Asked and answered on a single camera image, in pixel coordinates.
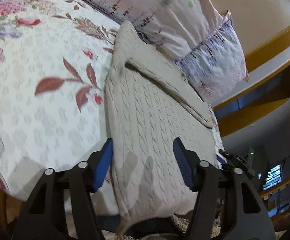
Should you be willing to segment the beige cable-knit sweater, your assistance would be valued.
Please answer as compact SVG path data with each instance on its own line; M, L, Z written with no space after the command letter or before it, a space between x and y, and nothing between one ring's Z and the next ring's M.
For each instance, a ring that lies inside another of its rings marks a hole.
M184 183L173 153L180 138L200 159L217 164L207 103L184 73L130 22L116 35L105 100L113 140L112 181L121 235L143 220L184 215L197 195Z

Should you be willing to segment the wooden shelf unit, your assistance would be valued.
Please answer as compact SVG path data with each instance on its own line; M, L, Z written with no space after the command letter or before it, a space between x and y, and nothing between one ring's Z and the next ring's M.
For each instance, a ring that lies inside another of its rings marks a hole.
M290 177L259 193L270 218L290 215Z

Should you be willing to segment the pink floral pillow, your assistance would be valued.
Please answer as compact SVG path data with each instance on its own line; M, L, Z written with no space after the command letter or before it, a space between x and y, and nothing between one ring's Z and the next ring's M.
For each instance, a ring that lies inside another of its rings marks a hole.
M144 41L171 58L207 103L249 78L231 13L220 13L211 0L84 1L117 23L129 21Z

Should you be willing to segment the floral bedspread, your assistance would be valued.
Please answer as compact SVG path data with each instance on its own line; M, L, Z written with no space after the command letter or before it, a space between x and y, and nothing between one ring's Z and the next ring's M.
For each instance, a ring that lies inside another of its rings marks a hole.
M44 169L110 136L105 82L119 25L82 0L0 0L0 189L26 200Z

